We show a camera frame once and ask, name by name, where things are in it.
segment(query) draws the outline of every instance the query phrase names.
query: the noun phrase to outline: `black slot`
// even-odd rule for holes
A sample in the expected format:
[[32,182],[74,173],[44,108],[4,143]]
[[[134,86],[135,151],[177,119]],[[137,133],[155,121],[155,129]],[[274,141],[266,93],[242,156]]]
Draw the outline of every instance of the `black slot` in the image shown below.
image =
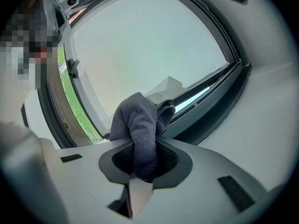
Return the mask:
[[115,200],[111,204],[109,204],[108,208],[110,208],[113,211],[116,211],[117,213],[119,213],[125,217],[128,217],[128,218],[133,217],[128,185],[124,186],[121,198],[119,200]]
[[57,20],[57,25],[59,28],[61,28],[62,25],[64,25],[64,17],[58,9],[55,9],[55,16]]
[[70,162],[70,161],[74,161],[74,160],[80,159],[80,158],[82,158],[81,155],[74,154],[74,155],[70,155],[70,156],[61,157],[60,159],[62,162]]
[[255,203],[232,176],[218,178],[218,181],[239,212],[246,210]]
[[134,145],[131,145],[120,152],[116,153],[112,157],[113,164],[118,167],[121,171],[131,175],[134,171],[133,166],[133,152]]
[[27,121],[27,116],[26,116],[26,111],[25,111],[25,104],[22,105],[22,108],[21,108],[21,114],[22,114],[22,118],[23,118],[23,122],[24,122],[24,125],[29,128],[28,126],[28,121]]

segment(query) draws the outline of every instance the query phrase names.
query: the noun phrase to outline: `white surface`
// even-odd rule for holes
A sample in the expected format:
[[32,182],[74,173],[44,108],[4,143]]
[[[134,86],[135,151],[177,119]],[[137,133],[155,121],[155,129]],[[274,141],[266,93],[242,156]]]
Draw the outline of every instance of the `white surface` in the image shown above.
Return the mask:
[[152,189],[152,183],[144,182],[138,178],[130,180],[129,191],[133,217],[137,216],[150,200]]
[[89,187],[85,185],[87,182],[84,183],[85,180],[81,180],[81,182],[70,182],[70,180],[73,180],[72,173],[68,171],[65,163],[61,162],[59,156],[57,155],[57,151],[55,151],[52,144],[48,140],[42,140],[42,148],[50,176],[62,198],[63,204],[67,211],[69,219],[68,223],[132,223],[132,221],[128,218],[125,218],[107,208],[102,203],[102,199],[99,200],[99,196],[101,194],[108,192],[107,189],[104,189],[101,187],[101,185],[99,185],[97,187],[97,192],[91,193]]
[[253,69],[235,108],[201,147],[223,154],[271,189],[287,180],[298,158],[297,47],[269,0],[245,6],[210,1],[240,37]]
[[178,186],[155,189],[134,220],[149,224],[217,224],[235,217],[239,211],[217,180],[227,175],[234,177],[253,200],[265,194],[256,180],[222,155],[177,140],[169,143],[190,156],[192,170]]
[[207,27],[178,0],[117,0],[73,29],[80,60],[107,116],[168,76],[188,87],[227,64]]
[[116,148],[130,139],[105,142],[100,145],[65,148],[57,151],[59,157],[79,154],[82,158],[64,163],[70,175],[69,182],[75,182],[84,187],[99,203],[108,206],[120,199],[124,186],[110,182],[99,168],[99,159],[103,153]]
[[30,91],[25,99],[25,112],[28,126],[37,137],[51,140],[55,149],[60,149],[43,116],[37,91]]

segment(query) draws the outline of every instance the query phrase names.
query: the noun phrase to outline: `gray cloth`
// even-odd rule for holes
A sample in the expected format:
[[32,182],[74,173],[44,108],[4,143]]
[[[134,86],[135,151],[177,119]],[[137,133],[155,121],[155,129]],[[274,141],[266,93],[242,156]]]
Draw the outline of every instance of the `gray cloth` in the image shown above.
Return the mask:
[[122,101],[115,111],[110,141],[132,138],[134,173],[146,182],[156,175],[156,136],[165,132],[175,111],[172,100],[156,105],[140,92]]

